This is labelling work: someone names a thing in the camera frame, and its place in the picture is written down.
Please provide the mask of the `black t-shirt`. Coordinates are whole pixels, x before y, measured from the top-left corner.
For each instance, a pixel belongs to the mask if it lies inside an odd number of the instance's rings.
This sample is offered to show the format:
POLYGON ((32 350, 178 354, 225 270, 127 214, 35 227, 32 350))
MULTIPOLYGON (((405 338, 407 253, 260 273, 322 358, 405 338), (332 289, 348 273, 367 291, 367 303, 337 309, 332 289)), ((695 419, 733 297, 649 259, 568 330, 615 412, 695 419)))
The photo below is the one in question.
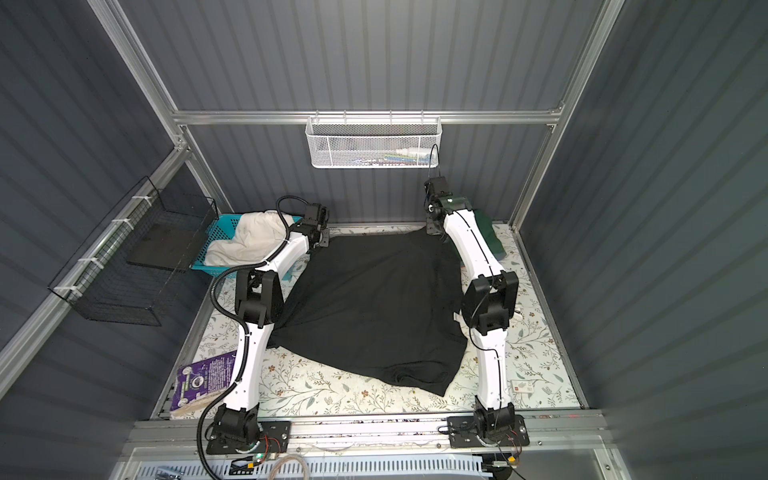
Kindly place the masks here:
POLYGON ((341 236, 312 253, 271 345, 396 387, 443 396, 467 348, 454 315, 461 261, 424 229, 341 236))

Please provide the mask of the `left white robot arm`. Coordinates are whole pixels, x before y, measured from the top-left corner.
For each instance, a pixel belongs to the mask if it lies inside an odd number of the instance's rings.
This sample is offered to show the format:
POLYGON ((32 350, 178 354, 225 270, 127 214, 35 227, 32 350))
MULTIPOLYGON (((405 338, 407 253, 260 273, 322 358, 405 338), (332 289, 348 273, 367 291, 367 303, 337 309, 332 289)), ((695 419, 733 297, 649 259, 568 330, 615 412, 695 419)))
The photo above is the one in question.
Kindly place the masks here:
POLYGON ((259 381, 284 307, 281 278, 304 254, 328 244, 327 223, 327 207, 285 195, 271 211, 242 215, 234 246, 215 255, 229 264, 215 278, 209 297, 218 313, 238 325, 239 333, 231 383, 210 404, 216 409, 210 444, 249 452, 270 442, 258 420, 259 381))

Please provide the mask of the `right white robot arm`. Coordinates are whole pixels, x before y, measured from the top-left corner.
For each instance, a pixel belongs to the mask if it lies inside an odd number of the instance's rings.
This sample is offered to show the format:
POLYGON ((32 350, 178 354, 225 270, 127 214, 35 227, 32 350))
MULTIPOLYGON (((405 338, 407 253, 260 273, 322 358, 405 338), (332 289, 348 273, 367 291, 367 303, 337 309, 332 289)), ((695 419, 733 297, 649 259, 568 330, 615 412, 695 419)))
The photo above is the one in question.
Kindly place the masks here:
POLYGON ((427 232, 452 241, 469 276, 460 313, 478 358, 473 421, 461 431, 484 444, 516 444, 520 435, 507 384, 506 340, 515 313, 519 279, 489 247, 469 201, 452 193, 445 177, 425 181, 427 232))

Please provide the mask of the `white bottle in basket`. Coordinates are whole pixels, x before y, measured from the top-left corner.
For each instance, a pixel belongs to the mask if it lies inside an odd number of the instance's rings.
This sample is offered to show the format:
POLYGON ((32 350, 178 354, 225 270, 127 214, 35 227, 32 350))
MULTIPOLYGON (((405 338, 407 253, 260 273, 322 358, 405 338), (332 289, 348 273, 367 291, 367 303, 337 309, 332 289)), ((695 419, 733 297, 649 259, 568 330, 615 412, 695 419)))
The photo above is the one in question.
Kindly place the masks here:
POLYGON ((421 148, 421 147, 407 147, 407 148, 400 148, 395 150, 395 154, 398 156, 420 159, 421 161, 425 161, 433 153, 434 153, 433 149, 421 148))

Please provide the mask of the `folded green t-shirt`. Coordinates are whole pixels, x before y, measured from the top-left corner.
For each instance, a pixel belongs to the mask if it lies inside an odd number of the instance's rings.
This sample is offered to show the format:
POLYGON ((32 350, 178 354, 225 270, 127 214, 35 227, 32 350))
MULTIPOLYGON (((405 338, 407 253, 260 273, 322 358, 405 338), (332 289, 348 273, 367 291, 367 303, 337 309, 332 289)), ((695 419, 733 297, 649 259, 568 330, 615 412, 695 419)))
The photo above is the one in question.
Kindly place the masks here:
POLYGON ((507 252, 496 234, 491 218, 480 209, 475 209, 474 213, 477 226, 491 253, 498 261, 503 260, 507 256, 507 252))

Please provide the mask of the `white t-shirt in basket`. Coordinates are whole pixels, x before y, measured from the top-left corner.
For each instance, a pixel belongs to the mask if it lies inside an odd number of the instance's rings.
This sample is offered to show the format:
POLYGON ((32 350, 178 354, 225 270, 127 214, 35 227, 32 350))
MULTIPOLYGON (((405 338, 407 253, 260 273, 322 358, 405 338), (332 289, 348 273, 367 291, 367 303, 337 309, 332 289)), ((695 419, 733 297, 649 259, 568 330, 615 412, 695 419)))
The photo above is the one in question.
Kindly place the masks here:
POLYGON ((209 242, 201 253, 206 267, 232 267, 265 259, 284 240, 286 227, 297 217, 275 210, 221 215, 207 231, 209 242))

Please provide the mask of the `teal plastic laundry basket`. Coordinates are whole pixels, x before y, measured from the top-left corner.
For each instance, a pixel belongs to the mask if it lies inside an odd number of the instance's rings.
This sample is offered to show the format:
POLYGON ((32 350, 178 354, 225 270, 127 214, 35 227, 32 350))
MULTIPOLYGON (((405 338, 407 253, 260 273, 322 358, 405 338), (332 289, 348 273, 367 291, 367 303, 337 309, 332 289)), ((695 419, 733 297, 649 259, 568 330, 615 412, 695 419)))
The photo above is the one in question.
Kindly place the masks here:
POLYGON ((296 231, 284 243, 285 224, 297 225, 287 214, 280 220, 275 210, 223 214, 207 228, 191 268, 217 277, 231 267, 266 262, 284 276, 309 249, 307 238, 296 231))

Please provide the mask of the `purple book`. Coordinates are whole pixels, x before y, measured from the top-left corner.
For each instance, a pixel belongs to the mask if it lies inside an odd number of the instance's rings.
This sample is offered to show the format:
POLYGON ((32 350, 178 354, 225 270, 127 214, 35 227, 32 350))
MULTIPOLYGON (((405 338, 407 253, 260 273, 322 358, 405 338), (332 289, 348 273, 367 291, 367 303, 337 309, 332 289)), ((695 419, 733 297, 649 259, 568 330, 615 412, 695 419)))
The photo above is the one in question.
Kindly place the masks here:
POLYGON ((231 351, 181 367, 171 404, 172 419, 198 416, 211 401, 230 386, 236 363, 231 351))

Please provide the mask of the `floral table mat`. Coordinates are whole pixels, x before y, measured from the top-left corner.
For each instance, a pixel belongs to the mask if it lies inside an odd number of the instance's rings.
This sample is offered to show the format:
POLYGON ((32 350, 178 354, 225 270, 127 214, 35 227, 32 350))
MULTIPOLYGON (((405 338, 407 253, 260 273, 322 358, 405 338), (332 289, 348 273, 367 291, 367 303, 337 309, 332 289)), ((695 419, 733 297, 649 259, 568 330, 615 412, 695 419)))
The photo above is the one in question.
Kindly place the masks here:
MULTIPOLYGON (((580 405, 560 349, 546 322, 539 299, 509 226, 495 225, 505 251, 503 268, 516 272, 520 284, 514 316, 507 331, 507 384, 519 410, 577 408, 580 405)), ((310 361, 283 348, 267 351, 262 363, 262 417, 368 415, 460 412, 474 405, 479 386, 478 357, 473 346, 443 396, 310 361)))

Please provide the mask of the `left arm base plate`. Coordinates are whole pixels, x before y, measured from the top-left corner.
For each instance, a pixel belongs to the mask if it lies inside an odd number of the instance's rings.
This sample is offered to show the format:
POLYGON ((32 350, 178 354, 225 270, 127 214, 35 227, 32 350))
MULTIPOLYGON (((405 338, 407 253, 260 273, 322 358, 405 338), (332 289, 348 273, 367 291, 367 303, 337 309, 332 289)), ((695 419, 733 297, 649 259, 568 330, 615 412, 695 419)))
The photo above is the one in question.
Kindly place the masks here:
POLYGON ((291 427, 289 421, 259 421, 257 426, 247 427, 243 435, 235 435, 210 425, 204 430, 203 445, 211 455, 285 453, 291 427))

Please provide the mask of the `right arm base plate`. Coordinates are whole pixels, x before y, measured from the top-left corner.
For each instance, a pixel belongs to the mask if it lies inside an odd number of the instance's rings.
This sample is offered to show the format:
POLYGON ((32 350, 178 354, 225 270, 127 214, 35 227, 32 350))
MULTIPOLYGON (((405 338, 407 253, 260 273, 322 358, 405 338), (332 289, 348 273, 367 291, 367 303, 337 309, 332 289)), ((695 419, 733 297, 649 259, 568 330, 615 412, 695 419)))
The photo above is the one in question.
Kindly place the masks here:
POLYGON ((490 429, 481 426, 474 416, 452 416, 447 419, 438 432, 448 436, 454 449, 503 447, 517 448, 530 445, 530 438, 525 419, 516 415, 509 425, 490 429))

